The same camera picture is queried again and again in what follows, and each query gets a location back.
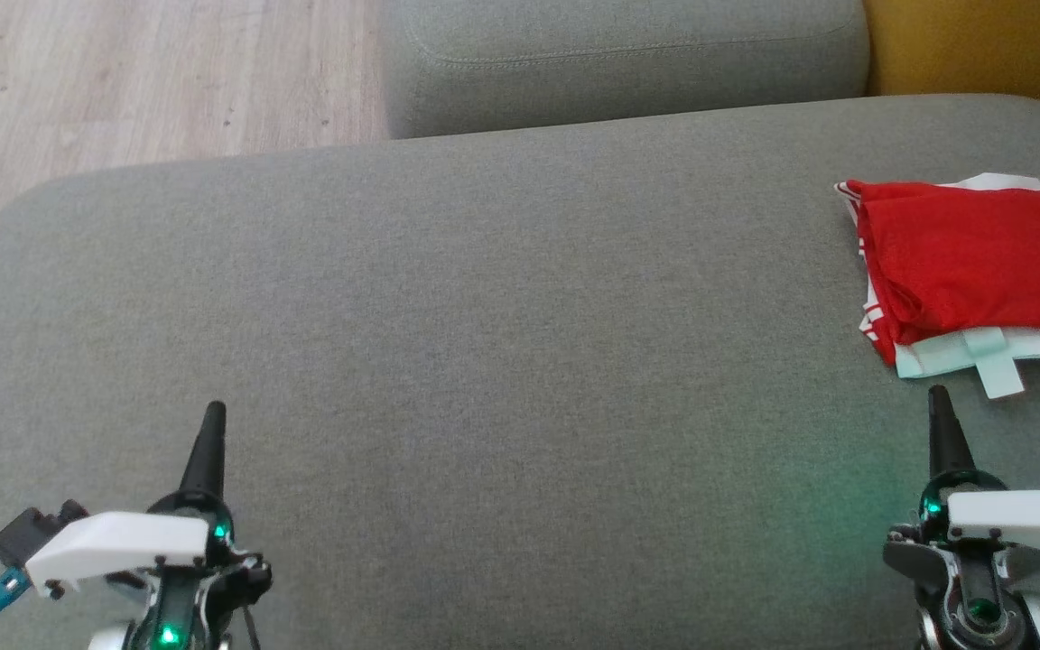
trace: green led light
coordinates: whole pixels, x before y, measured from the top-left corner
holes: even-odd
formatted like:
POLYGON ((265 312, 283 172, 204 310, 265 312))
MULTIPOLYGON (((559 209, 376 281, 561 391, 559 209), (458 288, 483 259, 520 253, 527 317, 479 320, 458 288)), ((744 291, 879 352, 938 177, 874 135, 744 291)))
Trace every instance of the green led light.
POLYGON ((173 626, 161 626, 160 634, 158 634, 155 645, 157 647, 181 647, 182 634, 174 629, 173 626))
POLYGON ((986 621, 987 624, 995 624, 1003 617, 1003 609, 995 602, 990 602, 985 598, 974 598, 969 601, 969 614, 979 620, 986 621))

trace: sofa cushion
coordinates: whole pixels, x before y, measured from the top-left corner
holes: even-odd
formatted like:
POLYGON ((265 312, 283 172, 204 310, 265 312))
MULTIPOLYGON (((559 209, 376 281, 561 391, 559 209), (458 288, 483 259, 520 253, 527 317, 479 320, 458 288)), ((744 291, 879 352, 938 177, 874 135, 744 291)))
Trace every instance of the sofa cushion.
MULTIPOLYGON (((908 647, 929 380, 831 184, 1040 178, 1040 103, 855 99, 119 170, 0 217, 0 527, 141 510, 228 404, 265 647, 908 647)), ((1040 489, 1040 363, 974 457, 1040 489)), ((83 647, 102 584, 0 619, 83 647)))
POLYGON ((854 98, 859 0, 388 0, 384 89, 408 137, 854 98))

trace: white fabric trim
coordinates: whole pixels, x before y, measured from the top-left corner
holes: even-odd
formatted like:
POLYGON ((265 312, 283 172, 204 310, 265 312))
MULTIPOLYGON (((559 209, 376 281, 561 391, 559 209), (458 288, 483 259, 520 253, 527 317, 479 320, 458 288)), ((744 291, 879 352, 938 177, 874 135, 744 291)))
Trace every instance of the white fabric trim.
MULTIPOLYGON (((844 182, 834 188, 844 198, 854 226, 858 218, 859 199, 844 182)), ((965 189, 1035 189, 1040 192, 1040 181, 1029 176, 1009 174, 979 174, 961 182, 951 182, 944 188, 965 189)), ((864 242, 858 241, 861 256, 864 242)), ((873 321, 884 316, 878 292, 869 280, 869 290, 864 305, 865 316, 859 330, 872 340, 878 340, 873 321)), ((1040 330, 1033 328, 977 328, 942 334, 913 345, 896 345, 896 374, 904 380, 933 378, 935 374, 953 373, 966 367, 978 367, 982 385, 990 399, 1020 393, 1024 390, 1022 378, 1016 370, 1015 359, 1040 359, 1040 330)))

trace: yellow wall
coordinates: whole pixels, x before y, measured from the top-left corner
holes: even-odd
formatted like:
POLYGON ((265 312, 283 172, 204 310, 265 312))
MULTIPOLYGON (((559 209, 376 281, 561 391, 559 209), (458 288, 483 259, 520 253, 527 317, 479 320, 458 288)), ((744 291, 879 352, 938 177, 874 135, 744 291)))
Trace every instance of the yellow wall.
POLYGON ((1040 0, 864 0, 870 95, 1040 99, 1040 0))

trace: wooden floor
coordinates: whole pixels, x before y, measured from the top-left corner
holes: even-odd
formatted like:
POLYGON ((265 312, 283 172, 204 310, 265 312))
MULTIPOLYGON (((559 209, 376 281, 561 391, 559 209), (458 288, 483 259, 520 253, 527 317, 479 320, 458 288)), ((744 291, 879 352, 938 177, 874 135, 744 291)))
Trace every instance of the wooden floor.
POLYGON ((0 209, 89 170, 385 136, 380 0, 0 0, 0 209))

